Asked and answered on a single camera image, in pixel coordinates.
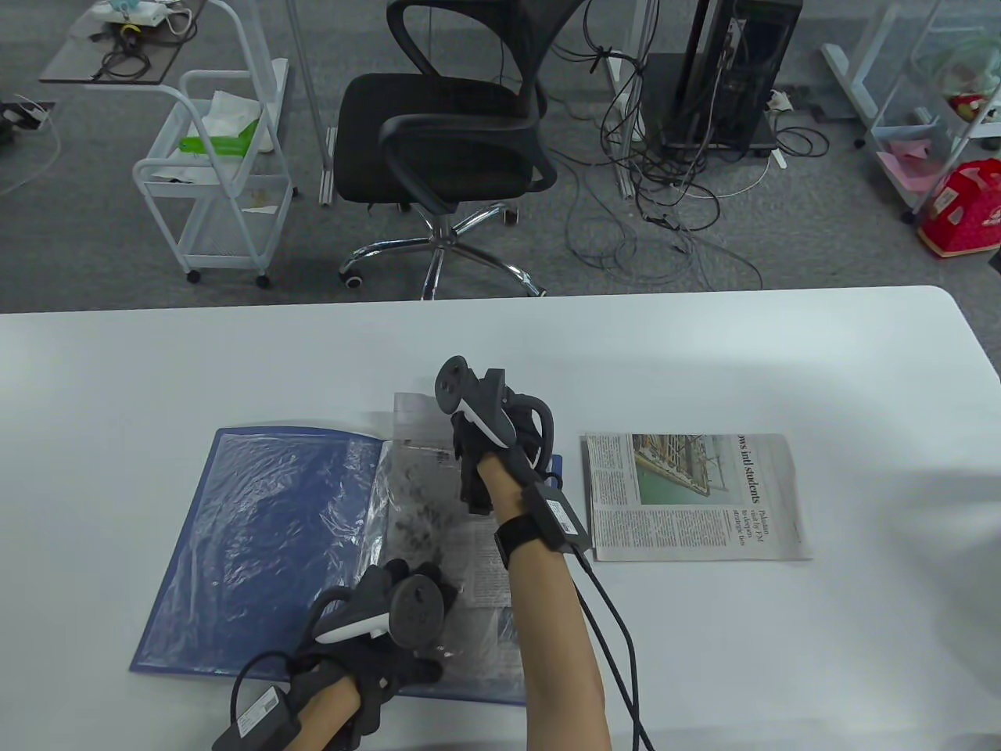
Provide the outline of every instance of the black strap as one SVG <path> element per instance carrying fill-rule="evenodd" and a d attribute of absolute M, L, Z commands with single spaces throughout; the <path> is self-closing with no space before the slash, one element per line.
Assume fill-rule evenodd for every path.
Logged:
<path fill-rule="evenodd" d="M 497 531 L 493 534 L 493 539 L 496 541 L 497 550 L 500 552 L 500 561 L 504 563 L 504 567 L 508 568 L 511 556 L 516 550 L 526 543 L 531 543 L 533 540 L 540 540 L 542 537 L 543 531 L 539 529 L 539 523 L 536 522 L 531 514 L 523 514 L 520 517 L 509 519 L 497 527 Z"/>

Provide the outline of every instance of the chair seat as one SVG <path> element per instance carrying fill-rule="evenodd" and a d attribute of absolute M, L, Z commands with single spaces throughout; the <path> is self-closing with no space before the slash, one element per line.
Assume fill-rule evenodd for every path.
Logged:
<path fill-rule="evenodd" d="M 413 198 L 382 158 L 378 137 L 383 122 L 404 114 L 511 116 L 515 112 L 515 93 L 485 81 L 407 73 L 355 78 L 340 103 L 334 185 L 349 201 L 410 202 Z M 400 153 L 449 203 L 516 198 L 532 181 L 532 163 L 502 146 L 434 138 L 404 144 Z"/>

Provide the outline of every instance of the office chair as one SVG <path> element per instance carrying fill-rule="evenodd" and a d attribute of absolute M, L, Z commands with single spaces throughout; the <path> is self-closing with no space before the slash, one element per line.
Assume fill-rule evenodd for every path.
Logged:
<path fill-rule="evenodd" d="M 453 253 L 515 277 L 530 296 L 546 289 L 516 265 L 466 242 L 466 234 L 500 216 L 518 221 L 507 203 L 546 190 L 557 179 L 539 133 L 546 92 L 539 68 L 557 34 L 584 0 L 392 0 L 389 31 L 419 73 L 371 73 L 344 91 L 337 121 L 333 181 L 357 203 L 411 203 L 429 234 L 359 247 L 341 263 L 348 288 L 361 285 L 355 264 L 375 255 L 429 250 L 421 299 L 434 299 L 441 265 Z M 511 51 L 522 75 L 516 93 L 498 83 L 442 76 L 417 48 L 403 23 L 410 6 L 461 13 L 486 26 Z M 462 201 L 492 201 L 452 223 Z"/>

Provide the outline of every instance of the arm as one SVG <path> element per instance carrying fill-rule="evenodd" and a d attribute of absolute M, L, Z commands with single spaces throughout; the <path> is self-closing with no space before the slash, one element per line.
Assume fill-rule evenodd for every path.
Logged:
<path fill-rule="evenodd" d="M 485 457 L 477 469 L 498 523 L 527 513 L 521 486 L 496 457 Z M 564 556 L 535 540 L 512 554 L 508 573 L 530 751 L 610 751 L 602 674 Z"/>
<path fill-rule="evenodd" d="M 323 751 L 330 739 L 361 708 L 351 678 L 341 678 L 314 696 L 299 712 L 302 730 L 285 751 Z"/>

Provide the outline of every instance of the cart wheel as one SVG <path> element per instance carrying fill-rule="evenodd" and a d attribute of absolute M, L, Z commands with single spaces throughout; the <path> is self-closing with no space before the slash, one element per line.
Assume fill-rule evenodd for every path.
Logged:
<path fill-rule="evenodd" d="M 348 289 L 359 289 L 365 283 L 364 278 L 357 271 L 338 271 L 337 275 Z"/>

